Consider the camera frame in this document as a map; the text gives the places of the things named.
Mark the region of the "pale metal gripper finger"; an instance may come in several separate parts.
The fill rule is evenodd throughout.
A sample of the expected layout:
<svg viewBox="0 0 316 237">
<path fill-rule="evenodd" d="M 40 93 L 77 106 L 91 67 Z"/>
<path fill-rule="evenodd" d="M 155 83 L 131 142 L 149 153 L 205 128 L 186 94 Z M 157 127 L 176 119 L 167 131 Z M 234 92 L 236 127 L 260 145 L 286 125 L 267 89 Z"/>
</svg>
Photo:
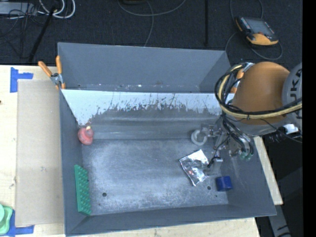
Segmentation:
<svg viewBox="0 0 316 237">
<path fill-rule="evenodd" d="M 201 132 L 205 135 L 220 135 L 222 134 L 222 129 L 216 125 L 202 125 Z"/>
<path fill-rule="evenodd" d="M 223 159 L 221 157 L 215 157 L 210 161 L 209 173 L 210 175 L 216 175 L 219 173 Z"/>
</svg>

